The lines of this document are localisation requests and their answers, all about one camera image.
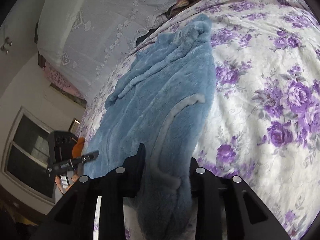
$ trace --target black plastic bracket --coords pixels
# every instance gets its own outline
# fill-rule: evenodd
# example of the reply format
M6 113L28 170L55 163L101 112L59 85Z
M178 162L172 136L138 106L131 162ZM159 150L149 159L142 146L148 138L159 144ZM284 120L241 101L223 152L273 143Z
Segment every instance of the black plastic bracket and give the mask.
M32 240L93 239L95 209L101 196L99 240L125 240L123 197L140 189L146 149L126 158L104 177L81 176L58 201ZM222 240L221 208L226 210L228 240L290 240L284 228L239 176L225 179L199 167L192 158L190 183L198 198L196 240Z

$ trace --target window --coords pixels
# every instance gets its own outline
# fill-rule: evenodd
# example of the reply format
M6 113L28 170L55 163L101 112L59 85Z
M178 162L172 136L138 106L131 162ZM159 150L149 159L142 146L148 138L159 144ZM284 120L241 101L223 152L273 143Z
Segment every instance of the window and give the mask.
M80 125L80 121L78 121L76 118L74 118L68 131L75 134L79 125Z
M8 137L4 173L24 190L52 202L54 182L46 173L51 131L21 108Z

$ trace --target floral bedspread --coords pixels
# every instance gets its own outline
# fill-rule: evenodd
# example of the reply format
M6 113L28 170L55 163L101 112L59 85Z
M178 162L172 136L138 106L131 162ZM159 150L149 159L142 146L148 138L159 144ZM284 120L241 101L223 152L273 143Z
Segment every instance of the floral bedspread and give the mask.
M320 209L320 26L303 0L202 0L135 51L200 13L213 22L217 90L194 157L218 176L244 178L300 239ZM86 110L79 134L87 141L135 51ZM124 211L127 238L143 239L134 211ZM196 213L181 238L194 239L195 225Z

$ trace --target orange cloth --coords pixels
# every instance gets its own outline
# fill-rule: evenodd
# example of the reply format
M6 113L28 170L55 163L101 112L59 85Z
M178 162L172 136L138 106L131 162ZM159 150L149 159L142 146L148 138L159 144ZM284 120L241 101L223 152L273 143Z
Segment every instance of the orange cloth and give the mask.
M83 149L83 146L84 146L84 142L85 142L84 137L80 137L78 139L77 143L75 144L75 146L72 149L72 157L73 158L81 156L82 149Z

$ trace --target ceiling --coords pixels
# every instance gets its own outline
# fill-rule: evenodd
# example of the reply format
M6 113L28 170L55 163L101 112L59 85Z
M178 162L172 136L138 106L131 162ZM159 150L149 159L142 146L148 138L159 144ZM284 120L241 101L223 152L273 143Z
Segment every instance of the ceiling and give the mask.
M35 27L45 0L17 0L0 27L0 46L9 36L9 53L0 52L0 97L14 76L37 53Z

